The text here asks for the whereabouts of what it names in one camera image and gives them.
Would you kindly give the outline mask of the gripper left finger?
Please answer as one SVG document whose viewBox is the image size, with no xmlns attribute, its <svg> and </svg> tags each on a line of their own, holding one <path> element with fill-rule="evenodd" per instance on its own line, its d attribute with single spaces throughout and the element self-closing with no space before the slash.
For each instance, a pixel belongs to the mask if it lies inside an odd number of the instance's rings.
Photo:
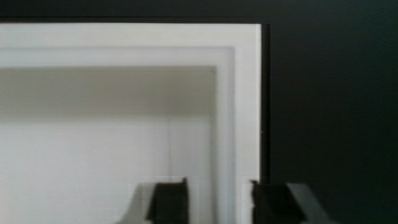
<svg viewBox="0 0 398 224">
<path fill-rule="evenodd" d="M 117 224 L 190 224 L 188 179 L 142 183 Z"/>
</svg>

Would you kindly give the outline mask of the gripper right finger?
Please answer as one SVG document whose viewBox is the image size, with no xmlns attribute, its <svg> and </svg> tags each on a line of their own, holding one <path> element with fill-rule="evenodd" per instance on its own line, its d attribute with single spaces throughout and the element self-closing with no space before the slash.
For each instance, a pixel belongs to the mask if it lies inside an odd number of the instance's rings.
<svg viewBox="0 0 398 224">
<path fill-rule="evenodd" d="M 252 224 L 337 224 L 302 183 L 252 183 Z"/>
</svg>

